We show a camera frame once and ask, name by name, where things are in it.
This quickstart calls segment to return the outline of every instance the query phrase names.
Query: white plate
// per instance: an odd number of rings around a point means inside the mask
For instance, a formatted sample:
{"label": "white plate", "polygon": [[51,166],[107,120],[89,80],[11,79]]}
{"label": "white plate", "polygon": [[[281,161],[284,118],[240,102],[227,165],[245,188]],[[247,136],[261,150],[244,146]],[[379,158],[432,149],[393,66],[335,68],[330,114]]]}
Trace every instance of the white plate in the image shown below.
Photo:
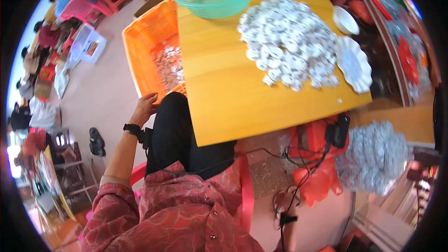
{"label": "white plate", "polygon": [[372,68],[359,44],[348,36],[339,37],[336,41],[336,56],[337,64],[353,90],[357,93],[370,91]]}

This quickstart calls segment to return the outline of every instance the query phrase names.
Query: wall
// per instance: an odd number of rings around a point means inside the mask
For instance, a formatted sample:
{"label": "wall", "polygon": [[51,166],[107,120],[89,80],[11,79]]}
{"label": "wall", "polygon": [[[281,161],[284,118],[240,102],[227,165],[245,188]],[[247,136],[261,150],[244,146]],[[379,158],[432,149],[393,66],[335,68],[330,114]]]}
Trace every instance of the wall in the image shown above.
{"label": "wall", "polygon": [[12,112],[14,108],[14,103],[19,102],[21,99],[20,94],[16,89],[17,81],[25,74],[25,69],[23,69],[23,60],[20,55],[21,50],[22,48],[33,44],[33,41],[35,39],[35,33],[33,32],[33,28],[36,22],[42,20],[43,18],[51,18],[52,14],[53,14],[52,4],[48,0],[40,0],[33,14],[31,14],[31,17],[27,25],[25,26],[25,30],[23,31],[22,38],[20,39],[19,45],[16,50],[16,54],[14,56],[13,66],[11,68],[11,75],[9,77],[10,82],[6,102],[7,115],[9,115]]}

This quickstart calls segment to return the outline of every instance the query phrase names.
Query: pile of white shells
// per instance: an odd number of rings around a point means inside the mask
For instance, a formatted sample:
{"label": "pile of white shells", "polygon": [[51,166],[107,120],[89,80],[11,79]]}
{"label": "pile of white shells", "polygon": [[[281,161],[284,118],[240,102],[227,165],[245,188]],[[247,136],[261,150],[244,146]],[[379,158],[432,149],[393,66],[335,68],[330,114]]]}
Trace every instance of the pile of white shells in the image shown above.
{"label": "pile of white shells", "polygon": [[238,32],[247,57],[267,71],[263,81],[269,86],[281,80],[298,92],[308,77],[315,88],[338,86],[337,35],[305,3],[262,1],[241,15]]}

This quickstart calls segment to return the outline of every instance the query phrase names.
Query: red patterned shirt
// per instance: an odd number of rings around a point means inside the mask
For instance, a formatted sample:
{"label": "red patterned shirt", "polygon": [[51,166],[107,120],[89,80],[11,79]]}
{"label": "red patterned shirt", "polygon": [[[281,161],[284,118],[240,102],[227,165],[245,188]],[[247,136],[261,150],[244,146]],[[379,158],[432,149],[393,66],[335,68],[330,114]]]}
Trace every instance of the red patterned shirt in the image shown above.
{"label": "red patterned shirt", "polygon": [[[185,172],[178,161],[166,169]],[[139,205],[131,188],[107,182],[93,202],[81,247],[83,251],[263,251],[239,225],[240,205],[236,163],[206,181],[162,171],[148,175]]]}

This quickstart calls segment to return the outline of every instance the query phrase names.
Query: black wristwatch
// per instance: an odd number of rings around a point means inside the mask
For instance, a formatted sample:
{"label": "black wristwatch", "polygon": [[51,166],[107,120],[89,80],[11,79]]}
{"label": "black wristwatch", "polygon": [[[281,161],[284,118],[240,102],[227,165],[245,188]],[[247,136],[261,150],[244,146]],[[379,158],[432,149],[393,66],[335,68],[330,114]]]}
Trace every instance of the black wristwatch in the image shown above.
{"label": "black wristwatch", "polygon": [[129,131],[130,134],[135,135],[138,139],[138,143],[141,143],[143,131],[136,124],[125,124],[123,131]]}

